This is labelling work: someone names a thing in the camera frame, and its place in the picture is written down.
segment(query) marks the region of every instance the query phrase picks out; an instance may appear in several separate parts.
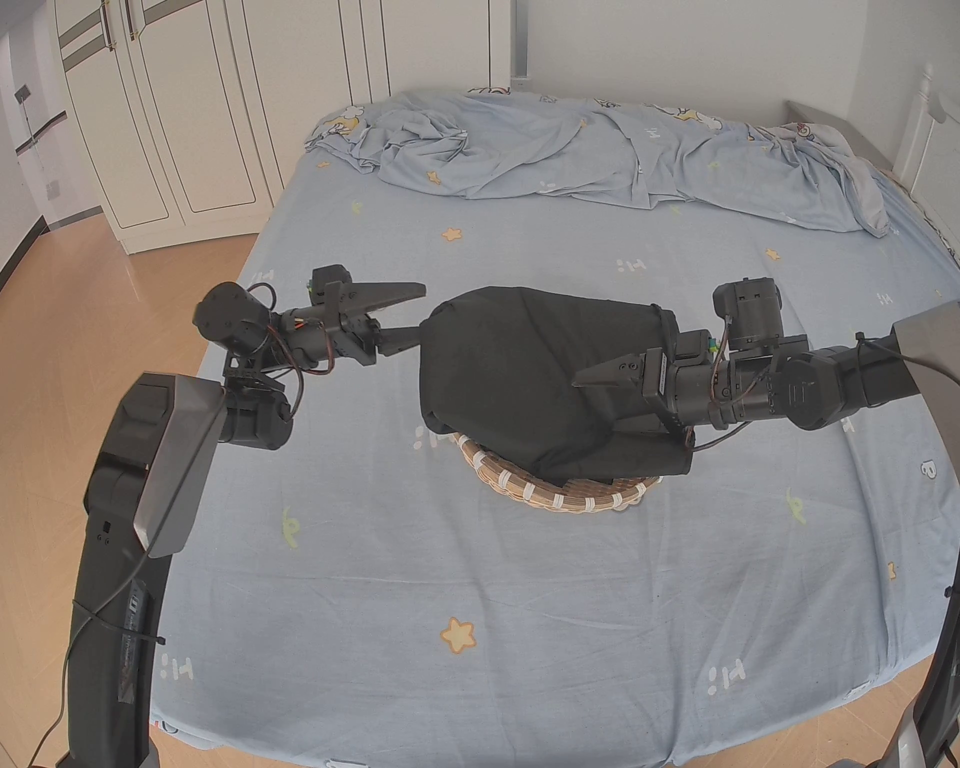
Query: cabinet door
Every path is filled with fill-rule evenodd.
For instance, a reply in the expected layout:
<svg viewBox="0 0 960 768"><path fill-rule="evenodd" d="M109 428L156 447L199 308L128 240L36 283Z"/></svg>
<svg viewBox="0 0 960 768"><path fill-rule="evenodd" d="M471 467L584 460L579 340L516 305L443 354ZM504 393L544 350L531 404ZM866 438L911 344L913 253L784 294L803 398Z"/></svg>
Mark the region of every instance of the cabinet door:
<svg viewBox="0 0 960 768"><path fill-rule="evenodd" d="M317 121L354 98L370 100L366 79L362 93L351 94L340 6L338 0L227 0L237 67L275 197Z"/></svg>
<svg viewBox="0 0 960 768"><path fill-rule="evenodd" d="M382 0L392 93L510 85L509 0Z"/></svg>
<svg viewBox="0 0 960 768"><path fill-rule="evenodd" d="M269 211L223 4L123 5L132 69L183 220L193 225Z"/></svg>
<svg viewBox="0 0 960 768"><path fill-rule="evenodd" d="M116 9L98 0L56 0L53 10L68 108L114 234L182 226L136 90L131 98L121 76Z"/></svg>

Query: orange star print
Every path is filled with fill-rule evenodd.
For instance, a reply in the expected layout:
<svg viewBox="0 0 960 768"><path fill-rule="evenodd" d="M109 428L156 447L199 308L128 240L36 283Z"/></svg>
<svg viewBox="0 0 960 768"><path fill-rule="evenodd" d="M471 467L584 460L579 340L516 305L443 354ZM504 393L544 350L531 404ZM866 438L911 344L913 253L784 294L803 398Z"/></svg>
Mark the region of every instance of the orange star print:
<svg viewBox="0 0 960 768"><path fill-rule="evenodd" d="M440 638L458 655L462 654L465 648L473 648L477 644L473 639L473 625L468 621L461 624L453 616L450 616L450 624L440 633Z"/></svg>

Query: black garment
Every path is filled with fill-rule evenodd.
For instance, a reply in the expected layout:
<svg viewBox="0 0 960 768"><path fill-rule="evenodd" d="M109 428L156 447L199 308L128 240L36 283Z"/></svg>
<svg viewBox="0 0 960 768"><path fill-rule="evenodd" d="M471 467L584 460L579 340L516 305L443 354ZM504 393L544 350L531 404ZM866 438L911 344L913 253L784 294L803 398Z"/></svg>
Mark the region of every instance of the black garment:
<svg viewBox="0 0 960 768"><path fill-rule="evenodd" d="M481 288L420 324L420 408L438 434L463 432L548 482L686 474L692 454L668 435L614 433L650 413L639 388L589 387L576 371L664 346L679 332L657 306L530 288Z"/></svg>

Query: woven basket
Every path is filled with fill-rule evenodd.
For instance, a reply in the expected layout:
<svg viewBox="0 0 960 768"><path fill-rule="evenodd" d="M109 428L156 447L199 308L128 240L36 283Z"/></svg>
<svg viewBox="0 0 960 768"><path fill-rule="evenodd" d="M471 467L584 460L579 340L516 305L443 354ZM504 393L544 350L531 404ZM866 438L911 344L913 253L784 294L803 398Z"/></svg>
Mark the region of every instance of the woven basket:
<svg viewBox="0 0 960 768"><path fill-rule="evenodd" d="M477 476L497 493L550 512L569 512L574 515L607 510L623 512L631 504L639 504L647 489L663 479L633 477L612 483L568 480L562 488L557 488L495 453L484 450L467 435L454 434L453 438L463 451L467 463L476 470Z"/></svg>

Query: mattress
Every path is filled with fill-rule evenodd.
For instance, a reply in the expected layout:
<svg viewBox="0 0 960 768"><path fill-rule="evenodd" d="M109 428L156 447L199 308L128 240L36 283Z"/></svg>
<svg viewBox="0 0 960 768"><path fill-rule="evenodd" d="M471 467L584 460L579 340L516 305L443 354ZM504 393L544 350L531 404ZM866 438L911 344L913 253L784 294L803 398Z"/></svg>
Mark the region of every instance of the mattress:
<svg viewBox="0 0 960 768"><path fill-rule="evenodd" d="M788 334L851 345L960 299L949 255L876 181L879 238L696 202L431 197L319 148L240 281L303 306L311 270L343 263L426 283L384 325L496 284L655 302L719 336L714 287L771 276ZM218 448L160 622L152 711L168 731L317 766L660 766L933 651L960 495L920 398L812 433L753 424L641 505L574 516L498 495L425 430L418 363L341 361L307 381L280 451ZM222 365L212 348L201 375Z"/></svg>

